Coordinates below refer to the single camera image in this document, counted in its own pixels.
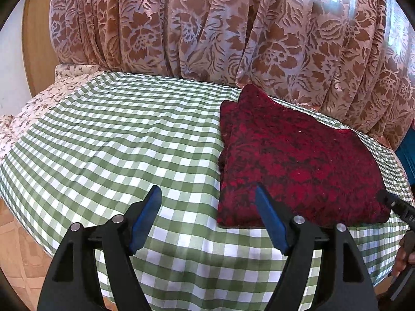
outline folded red fabric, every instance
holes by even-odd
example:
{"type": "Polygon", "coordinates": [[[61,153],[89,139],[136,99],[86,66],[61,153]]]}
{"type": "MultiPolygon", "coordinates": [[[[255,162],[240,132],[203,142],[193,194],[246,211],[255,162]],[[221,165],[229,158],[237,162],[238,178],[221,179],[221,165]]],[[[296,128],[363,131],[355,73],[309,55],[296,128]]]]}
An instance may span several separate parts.
{"type": "Polygon", "coordinates": [[[254,204],[258,182],[321,226],[388,220],[390,210],[376,199],[385,189],[379,167],[354,131],[279,105],[254,85],[244,87],[238,103],[222,104],[220,127],[220,225],[263,226],[254,204]]]}

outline curtain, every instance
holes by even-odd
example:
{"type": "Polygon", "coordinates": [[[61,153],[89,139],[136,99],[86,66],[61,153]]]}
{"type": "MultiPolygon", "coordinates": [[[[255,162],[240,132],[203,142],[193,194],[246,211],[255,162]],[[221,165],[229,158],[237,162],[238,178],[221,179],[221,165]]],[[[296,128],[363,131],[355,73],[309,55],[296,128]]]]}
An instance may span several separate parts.
{"type": "Polygon", "coordinates": [[[395,0],[51,0],[61,63],[242,88],[396,149],[414,119],[414,30],[395,0]]]}

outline cream floral bedding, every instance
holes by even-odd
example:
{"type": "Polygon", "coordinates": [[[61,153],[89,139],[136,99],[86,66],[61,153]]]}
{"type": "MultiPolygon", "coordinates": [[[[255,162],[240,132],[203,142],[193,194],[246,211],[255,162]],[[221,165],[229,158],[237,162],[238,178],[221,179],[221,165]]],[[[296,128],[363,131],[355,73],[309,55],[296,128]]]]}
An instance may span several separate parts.
{"type": "Polygon", "coordinates": [[[17,116],[0,117],[0,163],[16,141],[50,108],[104,71],[99,65],[58,65],[54,84],[28,101],[17,116]]]}

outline checkered bedsheet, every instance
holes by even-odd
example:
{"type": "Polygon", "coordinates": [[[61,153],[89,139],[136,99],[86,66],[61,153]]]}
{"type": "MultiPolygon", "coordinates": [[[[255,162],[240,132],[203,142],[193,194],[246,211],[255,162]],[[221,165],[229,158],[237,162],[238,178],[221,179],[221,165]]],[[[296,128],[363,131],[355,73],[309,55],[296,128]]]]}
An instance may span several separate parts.
{"type": "MultiPolygon", "coordinates": [[[[219,107],[239,90],[127,73],[104,73],[67,96],[15,144],[0,167],[0,194],[28,232],[53,254],[72,222],[101,224],[159,185],[163,204],[132,258],[153,310],[263,310],[285,258],[261,229],[216,224],[217,158],[223,148],[219,107]]],[[[325,115],[284,101],[334,128],[325,115]]],[[[411,201],[393,154],[357,132],[387,189],[411,201]]],[[[405,224],[350,228],[374,283],[389,272],[405,224]]],[[[111,296],[97,251],[103,294],[111,296]]],[[[315,252],[301,309],[309,307],[319,272],[315,252]]]]}

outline metal screw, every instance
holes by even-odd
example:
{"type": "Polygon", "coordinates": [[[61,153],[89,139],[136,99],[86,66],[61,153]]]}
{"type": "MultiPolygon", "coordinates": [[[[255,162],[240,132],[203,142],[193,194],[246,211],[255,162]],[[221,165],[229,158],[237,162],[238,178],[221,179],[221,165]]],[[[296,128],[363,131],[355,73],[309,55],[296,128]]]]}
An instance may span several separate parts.
{"type": "Polygon", "coordinates": [[[113,217],[113,222],[114,223],[121,223],[121,222],[123,222],[123,220],[124,220],[124,216],[122,216],[122,215],[115,215],[114,217],[113,217]]]}
{"type": "Polygon", "coordinates": [[[336,228],[340,232],[345,232],[347,230],[347,227],[343,223],[338,223],[336,228]]]}
{"type": "Polygon", "coordinates": [[[293,220],[296,224],[303,224],[306,221],[301,215],[295,215],[293,220]]]}
{"type": "Polygon", "coordinates": [[[80,223],[79,222],[75,222],[71,224],[71,230],[72,231],[78,231],[80,229],[80,223]]]}

